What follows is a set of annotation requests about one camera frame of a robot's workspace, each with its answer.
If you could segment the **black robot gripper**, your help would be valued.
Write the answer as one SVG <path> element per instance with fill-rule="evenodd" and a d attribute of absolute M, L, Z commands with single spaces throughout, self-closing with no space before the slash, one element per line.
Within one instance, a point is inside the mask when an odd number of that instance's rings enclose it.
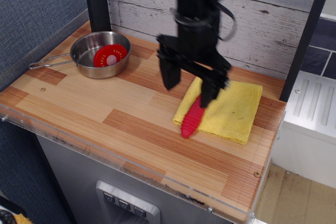
<path fill-rule="evenodd" d="M 157 36 L 163 84 L 167 90 L 175 87 L 181 80 L 182 69 L 200 77 L 201 108 L 206 108 L 226 87 L 231 68 L 216 49 L 220 40 L 219 19 L 178 20 L 177 31 L 177 36 Z"/>

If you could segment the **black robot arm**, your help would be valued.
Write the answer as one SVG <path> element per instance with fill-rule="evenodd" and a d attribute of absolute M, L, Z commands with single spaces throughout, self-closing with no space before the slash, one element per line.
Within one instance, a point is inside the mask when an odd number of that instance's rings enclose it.
<path fill-rule="evenodd" d="M 202 79 L 201 107 L 225 88 L 230 63 L 219 54 L 220 14 L 234 15 L 219 0 L 177 0 L 177 36 L 159 35 L 158 58 L 166 89 L 176 86 L 185 70 Z"/>

